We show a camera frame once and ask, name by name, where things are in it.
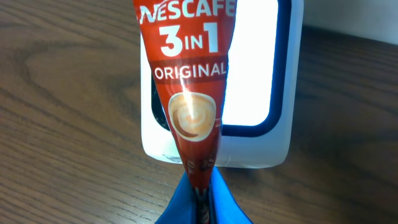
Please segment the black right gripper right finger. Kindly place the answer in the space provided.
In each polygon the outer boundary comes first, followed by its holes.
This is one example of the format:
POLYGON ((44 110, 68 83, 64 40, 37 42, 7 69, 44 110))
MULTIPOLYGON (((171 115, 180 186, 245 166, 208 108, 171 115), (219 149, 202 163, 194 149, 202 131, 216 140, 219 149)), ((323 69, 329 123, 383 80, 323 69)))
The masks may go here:
POLYGON ((215 223, 217 224, 252 224, 230 192, 221 172, 217 167, 211 174, 211 203, 215 223))

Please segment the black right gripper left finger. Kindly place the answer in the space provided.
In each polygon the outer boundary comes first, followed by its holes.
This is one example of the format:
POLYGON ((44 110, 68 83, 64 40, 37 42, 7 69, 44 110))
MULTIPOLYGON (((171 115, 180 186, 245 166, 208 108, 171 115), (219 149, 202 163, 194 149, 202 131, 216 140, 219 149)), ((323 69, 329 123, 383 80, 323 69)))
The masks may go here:
POLYGON ((155 224, 196 224, 196 201, 187 174, 184 173, 167 208, 155 224))

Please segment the red stick packet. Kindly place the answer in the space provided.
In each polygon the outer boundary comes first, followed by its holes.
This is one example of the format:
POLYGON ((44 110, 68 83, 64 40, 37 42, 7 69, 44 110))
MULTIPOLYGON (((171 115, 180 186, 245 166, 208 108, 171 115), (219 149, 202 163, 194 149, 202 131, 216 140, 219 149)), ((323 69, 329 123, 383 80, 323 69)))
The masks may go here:
POLYGON ((191 183, 197 222, 212 223, 210 179, 218 153, 235 0, 135 0, 152 76, 191 183))

